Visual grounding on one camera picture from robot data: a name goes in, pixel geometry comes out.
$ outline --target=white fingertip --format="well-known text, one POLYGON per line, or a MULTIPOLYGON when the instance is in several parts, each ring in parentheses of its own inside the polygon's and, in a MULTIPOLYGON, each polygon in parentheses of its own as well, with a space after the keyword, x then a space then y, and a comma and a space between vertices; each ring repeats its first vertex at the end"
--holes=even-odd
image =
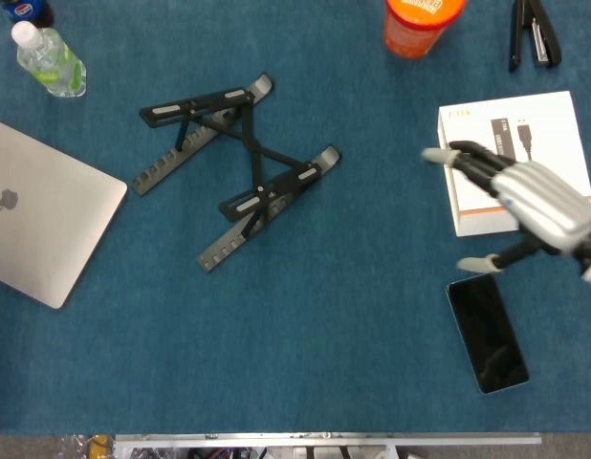
POLYGON ((459 152, 444 148, 426 148, 421 156, 430 163, 451 165, 457 153, 459 152))
POLYGON ((491 254, 485 258, 464 258, 463 260, 459 260, 457 268, 469 271, 470 273, 501 273, 502 270, 499 270, 493 264, 493 259, 495 257, 497 257, 497 255, 491 254))

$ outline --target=apple logo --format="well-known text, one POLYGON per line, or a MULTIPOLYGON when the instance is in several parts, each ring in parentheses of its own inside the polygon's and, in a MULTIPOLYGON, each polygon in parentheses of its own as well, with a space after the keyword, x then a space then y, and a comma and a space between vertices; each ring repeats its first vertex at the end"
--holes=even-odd
POLYGON ((0 198, 0 210, 3 208, 7 210, 11 210, 17 206, 17 201, 19 201, 19 196, 14 191, 9 190, 8 188, 2 191, 2 198, 0 198))

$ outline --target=white bottle cap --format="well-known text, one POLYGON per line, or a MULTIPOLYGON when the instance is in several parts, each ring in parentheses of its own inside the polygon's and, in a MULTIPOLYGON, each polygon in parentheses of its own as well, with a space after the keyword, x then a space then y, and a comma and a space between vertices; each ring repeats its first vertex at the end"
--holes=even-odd
POLYGON ((37 48, 43 41, 40 30, 28 21, 21 21, 12 26, 11 36, 15 43, 27 50, 37 48))

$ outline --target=blue table surface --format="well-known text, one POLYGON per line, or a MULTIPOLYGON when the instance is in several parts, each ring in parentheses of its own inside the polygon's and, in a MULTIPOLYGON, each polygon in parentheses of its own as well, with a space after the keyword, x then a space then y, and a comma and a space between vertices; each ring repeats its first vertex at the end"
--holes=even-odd
POLYGON ((0 11, 0 121, 131 183, 174 142, 141 107, 248 85, 267 146, 343 161, 216 272, 196 257, 250 183, 219 139, 147 196, 132 189, 60 311, 0 284, 0 433, 591 430, 591 289, 539 255, 498 278, 531 381, 482 395, 445 297, 457 259, 515 234, 457 239, 440 105, 572 91, 591 175, 591 0, 547 0, 555 70, 509 74, 512 1, 471 1, 430 55, 383 45, 384 2, 54 0, 85 62, 83 98, 20 69, 0 11))

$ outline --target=laptop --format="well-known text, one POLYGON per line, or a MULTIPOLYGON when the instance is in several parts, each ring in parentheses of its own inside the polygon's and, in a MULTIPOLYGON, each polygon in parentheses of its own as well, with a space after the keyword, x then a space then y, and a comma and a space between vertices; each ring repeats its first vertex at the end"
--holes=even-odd
POLYGON ((0 281, 61 308, 126 190, 0 123, 0 281))

